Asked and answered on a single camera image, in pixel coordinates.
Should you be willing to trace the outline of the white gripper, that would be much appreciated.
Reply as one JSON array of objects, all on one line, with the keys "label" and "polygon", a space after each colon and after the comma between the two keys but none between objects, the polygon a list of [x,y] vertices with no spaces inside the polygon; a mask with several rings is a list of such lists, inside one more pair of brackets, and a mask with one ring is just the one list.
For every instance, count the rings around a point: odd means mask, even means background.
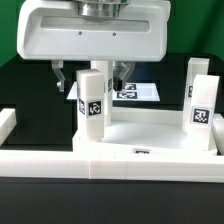
[{"label": "white gripper", "polygon": [[60,90],[66,88],[63,61],[114,61],[113,89],[122,91],[135,69],[125,61],[165,56],[170,12],[169,0],[25,0],[17,52],[24,59],[52,60]]}]

